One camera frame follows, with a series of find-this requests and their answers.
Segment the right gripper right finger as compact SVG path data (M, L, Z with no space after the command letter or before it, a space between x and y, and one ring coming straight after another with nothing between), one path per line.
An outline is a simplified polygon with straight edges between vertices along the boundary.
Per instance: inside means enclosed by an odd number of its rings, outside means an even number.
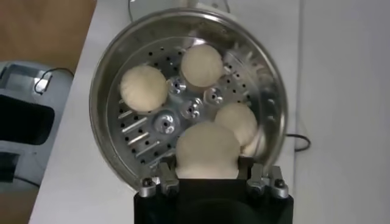
M250 193L261 196L269 191L274 198L289 197L289 187L283 178L280 166L271 166L267 169L251 157L240 156L238 168L238 179L246 180Z

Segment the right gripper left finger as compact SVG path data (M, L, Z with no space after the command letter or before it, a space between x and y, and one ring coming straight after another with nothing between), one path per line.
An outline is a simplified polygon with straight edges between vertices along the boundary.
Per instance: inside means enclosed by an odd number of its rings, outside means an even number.
M156 168L156 183L151 175L144 175L140 181L138 195L142 198L150 198L161 193L167 197L174 197L179 192L179 179L175 173L175 158L163 158Z

